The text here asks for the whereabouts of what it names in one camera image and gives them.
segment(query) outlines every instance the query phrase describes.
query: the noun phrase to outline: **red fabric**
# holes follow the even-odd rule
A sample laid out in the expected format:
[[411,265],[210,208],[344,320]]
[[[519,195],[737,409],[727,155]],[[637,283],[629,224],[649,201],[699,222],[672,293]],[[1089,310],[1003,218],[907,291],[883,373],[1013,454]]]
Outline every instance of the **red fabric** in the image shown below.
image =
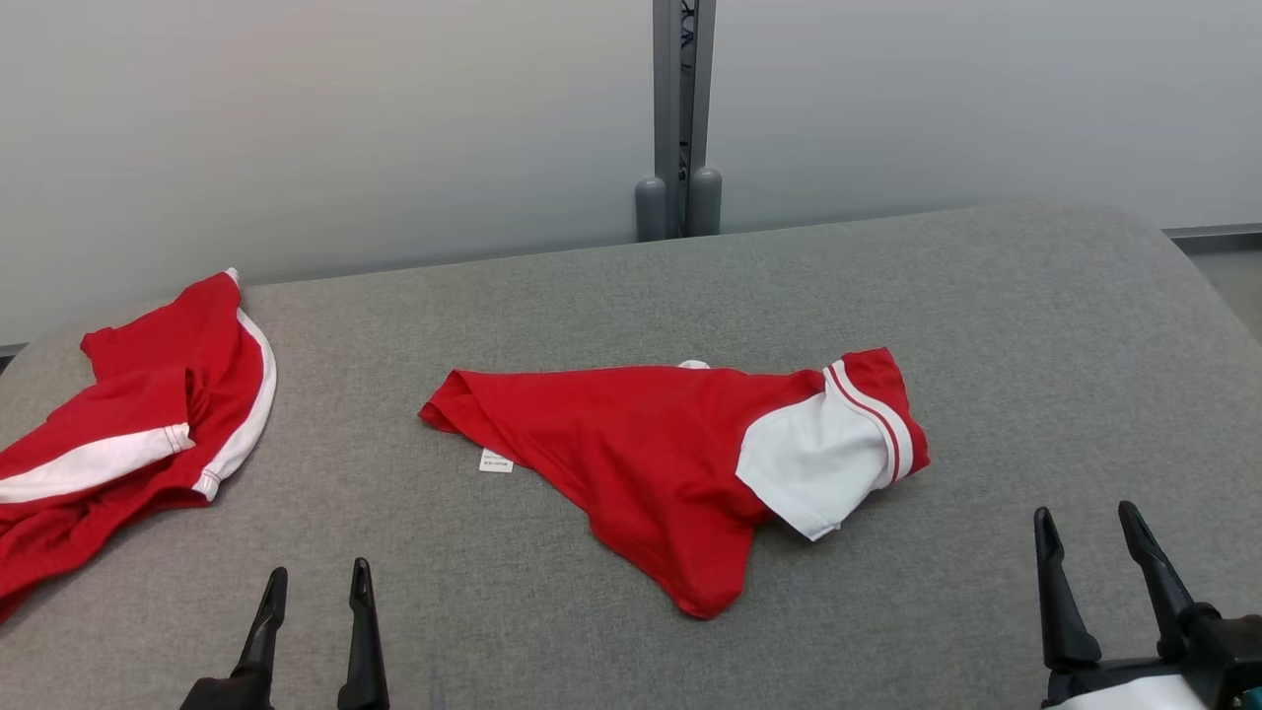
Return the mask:
[[0,503],[0,623],[40,581],[86,564],[121,527],[208,504],[192,487],[245,421],[262,381],[261,346],[237,320],[240,299],[221,272],[121,328],[83,337],[97,385],[0,451],[0,484],[90,443],[170,425],[187,422],[196,446],[103,486]]
[[[907,431],[911,433],[912,457],[911,470],[907,473],[907,478],[928,467],[929,441],[925,439],[925,431],[920,429],[920,425],[911,416],[911,405],[907,404],[907,388],[902,382],[902,372],[899,371],[899,364],[893,362],[893,354],[885,347],[864,349],[863,352],[847,352],[842,354],[842,366],[846,368],[846,377],[854,383],[854,387],[859,392],[872,400],[878,400],[893,410],[893,414],[899,415],[907,426]],[[876,412],[872,414],[880,419],[880,415]],[[886,422],[885,428],[886,430],[890,429],[888,422]],[[895,464],[893,470],[899,470],[897,464]]]
[[772,517],[734,475],[745,430],[823,390],[818,371],[456,371],[420,419],[538,472],[601,542],[709,619],[740,597],[753,528]]

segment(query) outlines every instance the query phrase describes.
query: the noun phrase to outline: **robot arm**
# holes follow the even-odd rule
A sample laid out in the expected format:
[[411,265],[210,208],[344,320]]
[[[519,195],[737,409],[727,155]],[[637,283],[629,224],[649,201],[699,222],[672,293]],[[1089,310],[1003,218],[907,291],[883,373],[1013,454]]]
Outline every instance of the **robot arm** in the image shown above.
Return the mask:
[[[180,710],[273,710],[271,667],[276,655],[276,632],[285,622],[289,574],[276,567],[262,591],[262,600],[250,626],[232,673],[226,678],[201,678],[188,691]],[[360,557],[351,574],[351,658],[346,685],[337,694],[337,710],[389,710],[385,666],[381,662],[381,633],[372,594],[369,561]]]
[[1034,516],[1044,665],[1042,707],[1065,710],[1262,710],[1262,617],[1223,619],[1193,602],[1133,503],[1118,504],[1126,546],[1143,571],[1161,638],[1153,658],[1103,661],[1061,569],[1046,508]]

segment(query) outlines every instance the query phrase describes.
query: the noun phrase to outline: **white trim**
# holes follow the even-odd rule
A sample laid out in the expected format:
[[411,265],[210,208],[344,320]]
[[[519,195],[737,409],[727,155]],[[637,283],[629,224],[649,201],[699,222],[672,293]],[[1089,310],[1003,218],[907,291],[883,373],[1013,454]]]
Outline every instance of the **white trim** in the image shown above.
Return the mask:
[[[852,399],[854,399],[856,402],[858,402],[863,407],[870,407],[873,412],[877,412],[878,415],[881,415],[881,417],[885,417],[885,421],[890,424],[890,430],[886,430],[885,425],[881,424],[880,417],[875,417],[872,412],[864,411],[863,407],[854,407],[844,396],[842,397],[842,401],[846,404],[847,407],[849,407],[851,410],[853,410],[859,415],[863,415],[864,417],[871,420],[872,424],[876,425],[878,430],[881,430],[882,436],[886,438],[886,444],[890,446],[891,467],[893,465],[893,451],[895,451],[893,448],[897,446],[899,470],[895,472],[893,478],[890,479],[887,483],[885,483],[881,488],[890,486],[893,482],[897,482],[899,479],[906,478],[907,474],[911,473],[911,459],[912,459],[911,431],[907,430],[907,424],[904,422],[902,417],[900,417],[897,412],[891,410],[890,406],[886,405],[885,402],[881,402],[880,400],[873,400],[867,395],[863,395],[859,391],[859,388],[856,387],[853,382],[851,382],[849,376],[847,376],[846,363],[843,361],[833,363],[829,370],[837,376],[837,383],[825,382],[825,387],[828,387],[828,385],[833,385],[833,387],[835,388],[837,385],[839,383],[840,387],[846,391],[846,393],[849,395]],[[824,380],[825,381],[832,380],[828,377],[827,372],[824,373]]]
[[890,459],[885,430],[833,386],[755,420],[741,441],[736,478],[814,542],[881,488],[882,475],[888,480]]
[[0,480],[0,504],[28,503],[96,488],[192,448],[188,422],[90,441],[47,464]]
[[[227,269],[225,272],[232,276],[233,281],[237,280],[236,269]],[[259,352],[262,357],[262,383],[245,421],[228,436],[223,448],[202,469],[201,478],[193,484],[193,491],[204,496],[207,502],[215,501],[220,483],[236,473],[246,457],[254,451],[254,446],[259,444],[262,429],[268,424],[268,416],[271,414],[271,401],[276,393],[276,358],[271,352],[271,343],[241,308],[237,308],[237,322],[259,343]]]

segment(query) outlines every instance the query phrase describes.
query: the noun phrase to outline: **white stripe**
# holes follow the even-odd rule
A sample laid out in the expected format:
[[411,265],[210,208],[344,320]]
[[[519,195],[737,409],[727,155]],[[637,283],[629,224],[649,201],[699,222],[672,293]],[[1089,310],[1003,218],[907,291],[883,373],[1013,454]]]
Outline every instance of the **white stripe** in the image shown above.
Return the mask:
[[[851,382],[849,376],[846,375],[844,362],[838,361],[833,363],[833,372],[837,373],[837,381],[842,385],[842,388],[846,390],[847,395],[853,397],[854,401],[858,402],[859,405],[864,407],[871,407],[873,412],[880,414],[882,417],[885,417],[887,422],[890,422],[890,430],[891,430],[890,435],[893,438],[893,444],[899,448],[899,472],[897,475],[895,475],[890,483],[905,478],[907,473],[911,472],[911,433],[907,431],[907,424],[904,422],[902,417],[900,417],[885,402],[881,402],[880,400],[873,400],[867,395],[859,392],[859,388],[854,387],[854,383]],[[872,417],[870,412],[863,412],[862,410],[858,410],[858,412],[872,420],[872,424],[875,424],[877,429],[882,430],[885,429],[881,425],[881,421],[877,420],[876,417]]]
[[[232,276],[232,280],[237,280],[236,269],[227,269],[225,272]],[[206,501],[215,501],[215,496],[220,491],[220,482],[236,473],[250,451],[254,451],[259,438],[262,436],[268,415],[271,414],[271,401],[276,395],[276,358],[271,352],[271,343],[241,308],[237,308],[237,322],[259,343],[259,352],[262,357],[262,383],[245,421],[228,436],[228,440],[223,443],[223,449],[220,449],[215,459],[206,465],[202,477],[193,486],[193,491],[204,496]]]
[[28,503],[96,488],[192,446],[187,422],[92,441],[0,480],[0,504]]

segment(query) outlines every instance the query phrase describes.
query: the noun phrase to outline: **gray fabric surface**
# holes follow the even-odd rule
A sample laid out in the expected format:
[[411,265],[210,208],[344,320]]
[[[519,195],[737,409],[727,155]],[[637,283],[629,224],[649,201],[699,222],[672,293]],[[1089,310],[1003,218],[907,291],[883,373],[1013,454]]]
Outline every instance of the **gray fabric surface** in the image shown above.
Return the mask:
[[[66,328],[0,377],[0,445],[90,383]],[[1031,516],[1053,507],[1106,653],[1156,628],[1116,518],[1262,610],[1262,348],[1155,230],[1016,204],[251,288],[276,352],[252,460],[0,627],[0,707],[177,707],[290,574],[273,700],[331,707],[351,562],[374,565],[395,707],[1037,707]],[[815,545],[767,526],[708,623],[529,472],[416,411],[452,368],[689,358],[817,368],[888,346],[933,465]]]

